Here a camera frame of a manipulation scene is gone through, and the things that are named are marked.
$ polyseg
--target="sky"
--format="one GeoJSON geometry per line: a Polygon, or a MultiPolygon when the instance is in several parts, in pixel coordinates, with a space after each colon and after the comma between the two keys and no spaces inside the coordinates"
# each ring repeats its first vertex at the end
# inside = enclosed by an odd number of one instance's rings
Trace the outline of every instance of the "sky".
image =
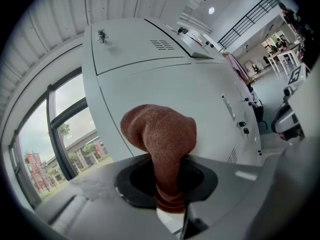
{"type": "MultiPolygon", "coordinates": [[[[55,111],[60,114],[73,103],[85,97],[82,74],[65,83],[55,92],[55,111]]],[[[48,135],[46,100],[34,111],[20,131],[22,152],[39,153],[41,160],[49,161],[55,156],[48,135]]],[[[70,133],[63,139],[67,147],[96,128],[88,108],[68,121],[70,133]]]]}

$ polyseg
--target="window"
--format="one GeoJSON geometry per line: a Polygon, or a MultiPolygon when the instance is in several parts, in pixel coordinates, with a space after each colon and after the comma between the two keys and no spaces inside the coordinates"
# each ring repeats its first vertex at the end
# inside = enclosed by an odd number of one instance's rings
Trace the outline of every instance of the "window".
{"type": "Polygon", "coordinates": [[[65,180],[57,182],[53,179],[52,170],[48,166],[57,159],[48,134],[46,104],[46,101],[41,103],[19,132],[23,163],[29,177],[27,180],[32,182],[42,200],[66,185],[65,180]]]}
{"type": "Polygon", "coordinates": [[[55,91],[55,113],[61,114],[62,111],[70,107],[75,102],[85,97],[85,88],[82,74],[66,82],[55,91]]]}
{"type": "Polygon", "coordinates": [[[113,162],[97,133],[89,108],[75,114],[63,125],[67,128],[62,136],[63,144],[78,174],[113,162]]]}
{"type": "Polygon", "coordinates": [[[81,68],[48,86],[33,106],[9,151],[18,183],[36,208],[68,180],[113,160],[88,109],[81,68]]]}

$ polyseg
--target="cabinet door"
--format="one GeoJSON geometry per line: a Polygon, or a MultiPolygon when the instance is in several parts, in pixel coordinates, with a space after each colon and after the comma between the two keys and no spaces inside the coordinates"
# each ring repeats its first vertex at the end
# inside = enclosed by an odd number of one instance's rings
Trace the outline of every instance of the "cabinet door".
{"type": "MultiPolygon", "coordinates": [[[[117,76],[115,70],[98,76],[110,114],[120,129],[123,115],[142,104],[170,107],[194,118],[197,145],[193,155],[236,163],[243,136],[222,99],[238,95],[225,82],[220,64],[175,65],[117,76]]],[[[133,155],[144,152],[128,142],[133,155]]]]}
{"type": "Polygon", "coordinates": [[[237,112],[236,121],[245,122],[245,127],[249,130],[249,134],[244,134],[243,127],[241,128],[241,134],[243,136],[243,156],[240,163],[260,166],[262,165],[262,160],[258,152],[261,150],[258,123],[252,106],[249,106],[248,102],[244,101],[245,98],[250,98],[251,94],[246,84],[233,69],[227,67],[226,71],[229,73],[229,79],[234,81],[233,86],[231,83],[229,85],[238,90],[238,96],[233,100],[233,106],[237,107],[235,110],[237,112]]]}
{"type": "Polygon", "coordinates": [[[91,38],[97,75],[137,62],[187,56],[175,41],[142,18],[95,23],[91,38]],[[99,30],[109,36],[106,43],[96,41],[99,30]]]}

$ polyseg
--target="vent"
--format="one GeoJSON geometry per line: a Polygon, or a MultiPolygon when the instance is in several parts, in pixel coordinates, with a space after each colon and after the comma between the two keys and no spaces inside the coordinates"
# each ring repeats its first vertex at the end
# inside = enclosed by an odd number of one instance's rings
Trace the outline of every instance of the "vent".
{"type": "Polygon", "coordinates": [[[246,124],[248,123],[248,117],[247,117],[247,113],[246,112],[244,112],[244,121],[245,121],[246,124]]]}
{"type": "Polygon", "coordinates": [[[231,155],[229,156],[229,159],[228,159],[227,163],[235,164],[237,161],[238,161],[237,152],[236,152],[236,149],[233,148],[233,150],[232,150],[232,152],[231,152],[231,155]]]}
{"type": "Polygon", "coordinates": [[[169,44],[166,40],[150,40],[150,42],[158,49],[158,50],[174,50],[174,48],[169,44]]]}

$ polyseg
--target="grass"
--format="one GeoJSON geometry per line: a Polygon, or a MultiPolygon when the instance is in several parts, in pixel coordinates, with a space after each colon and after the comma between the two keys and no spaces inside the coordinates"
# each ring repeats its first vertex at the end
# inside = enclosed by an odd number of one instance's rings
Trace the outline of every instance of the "grass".
{"type": "Polygon", "coordinates": [[[104,157],[101,157],[101,158],[98,159],[98,162],[100,163],[100,162],[102,162],[103,160],[106,160],[108,157],[109,157],[108,155],[106,155],[106,156],[104,156],[104,157]]]}
{"type": "Polygon", "coordinates": [[[89,169],[89,167],[84,167],[84,168],[80,169],[80,171],[84,172],[85,170],[88,170],[88,169],[89,169]]]}
{"type": "Polygon", "coordinates": [[[46,191],[43,194],[39,194],[39,197],[41,198],[41,200],[45,200],[47,197],[59,192],[60,190],[63,190],[66,187],[67,183],[67,180],[61,180],[58,182],[56,187],[54,186],[52,189],[50,189],[50,191],[46,191]]]}

